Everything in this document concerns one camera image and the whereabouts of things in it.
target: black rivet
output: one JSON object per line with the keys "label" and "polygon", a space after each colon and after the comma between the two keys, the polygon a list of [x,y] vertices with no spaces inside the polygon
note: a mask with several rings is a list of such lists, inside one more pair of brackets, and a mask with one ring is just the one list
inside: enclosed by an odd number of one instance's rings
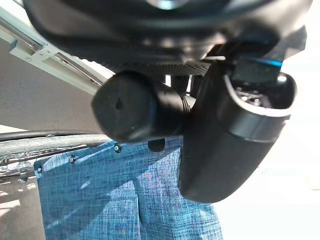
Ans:
{"label": "black rivet", "polygon": [[69,163],[71,164],[74,164],[76,162],[76,156],[72,155],[70,158],[69,158]]}
{"label": "black rivet", "polygon": [[121,153],[122,147],[121,147],[120,144],[116,143],[116,144],[114,145],[113,149],[114,149],[114,151],[115,151],[117,154],[119,154],[119,153]]}

